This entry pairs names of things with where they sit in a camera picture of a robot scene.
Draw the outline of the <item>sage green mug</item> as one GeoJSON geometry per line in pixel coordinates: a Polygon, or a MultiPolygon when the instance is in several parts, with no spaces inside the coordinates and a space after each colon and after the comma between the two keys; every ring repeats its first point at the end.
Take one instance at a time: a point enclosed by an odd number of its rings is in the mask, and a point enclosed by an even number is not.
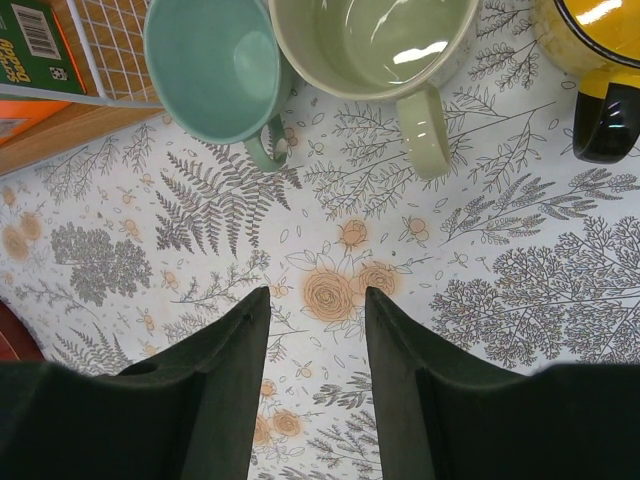
{"type": "Polygon", "coordinates": [[[271,1],[278,44],[309,84],[394,102],[409,160],[429,180],[451,167],[439,88],[476,39],[478,1],[271,1]]]}

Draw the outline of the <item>yellow black mug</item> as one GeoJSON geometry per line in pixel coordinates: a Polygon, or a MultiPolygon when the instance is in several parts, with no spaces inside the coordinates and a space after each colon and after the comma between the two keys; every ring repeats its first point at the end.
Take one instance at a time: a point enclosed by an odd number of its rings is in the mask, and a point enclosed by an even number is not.
{"type": "Polygon", "coordinates": [[[531,21],[547,58],[579,79],[574,155],[621,161],[639,139],[639,3],[534,1],[531,21]]]}

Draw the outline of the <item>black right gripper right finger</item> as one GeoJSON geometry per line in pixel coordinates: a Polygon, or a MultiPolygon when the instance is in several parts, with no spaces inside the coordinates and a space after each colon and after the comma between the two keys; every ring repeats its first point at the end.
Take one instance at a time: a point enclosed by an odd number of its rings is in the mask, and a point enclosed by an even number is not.
{"type": "Polygon", "coordinates": [[[387,479],[635,479],[639,369],[499,368],[409,317],[381,290],[366,340],[387,479]]]}

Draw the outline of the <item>teal green mug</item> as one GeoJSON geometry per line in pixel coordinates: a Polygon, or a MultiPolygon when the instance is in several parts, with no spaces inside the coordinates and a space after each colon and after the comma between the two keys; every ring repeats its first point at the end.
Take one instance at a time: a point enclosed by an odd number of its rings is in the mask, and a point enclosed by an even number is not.
{"type": "Polygon", "coordinates": [[[295,72],[261,1],[155,0],[144,56],[163,107],[199,140],[241,142],[264,172],[287,159],[280,114],[295,72]]]}

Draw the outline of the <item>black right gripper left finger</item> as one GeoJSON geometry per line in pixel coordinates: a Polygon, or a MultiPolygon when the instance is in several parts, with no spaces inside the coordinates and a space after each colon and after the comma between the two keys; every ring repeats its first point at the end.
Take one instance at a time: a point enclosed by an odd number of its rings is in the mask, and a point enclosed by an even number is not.
{"type": "Polygon", "coordinates": [[[47,361],[1,365],[5,479],[244,479],[270,294],[115,376],[47,361]]]}

